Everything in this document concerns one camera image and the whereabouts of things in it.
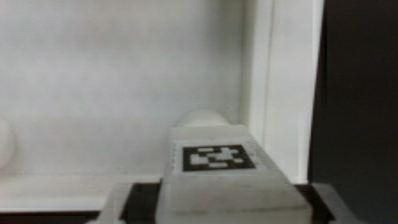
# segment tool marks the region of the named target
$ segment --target white cylindrical object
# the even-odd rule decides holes
[[[0,168],[7,165],[16,150],[16,135],[9,122],[0,119]]]

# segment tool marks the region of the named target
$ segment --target white surface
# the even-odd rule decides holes
[[[0,5],[4,172],[160,174],[181,115],[210,108],[238,119],[243,0]]]
[[[192,111],[178,121],[178,127],[201,127],[201,126],[224,126],[229,125],[229,121],[211,110]]]
[[[9,122],[0,118],[0,169],[7,165],[16,151],[16,136]]]
[[[158,176],[2,176],[0,212],[100,211],[116,183],[158,182]]]
[[[162,179],[156,223],[309,224],[311,206],[247,129],[240,125],[174,128],[171,142],[174,147]],[[233,145],[243,148],[252,168],[219,169],[229,165],[217,161],[210,163],[215,170],[183,169],[183,163],[190,162],[183,159],[185,148],[194,149],[194,153],[195,147],[220,147],[220,152],[203,155],[219,156],[229,152],[226,147]]]
[[[323,0],[251,0],[243,122],[295,183],[307,182]]]

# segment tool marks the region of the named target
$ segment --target white wall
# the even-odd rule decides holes
[[[236,122],[243,0],[0,0],[5,173],[158,174],[187,111]]]

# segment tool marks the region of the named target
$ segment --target white backdrop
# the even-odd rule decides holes
[[[0,0],[12,174],[158,174],[197,108],[238,120],[243,0]]]

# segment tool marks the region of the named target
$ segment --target white panel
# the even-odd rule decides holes
[[[295,183],[307,182],[322,16],[313,2],[275,1],[272,25],[265,148]]]
[[[16,135],[9,122],[0,118],[0,169],[7,166],[16,151]]]
[[[249,0],[243,123],[290,180],[307,182],[323,0]]]
[[[0,0],[5,173],[158,174],[197,108],[238,119],[243,0]]]

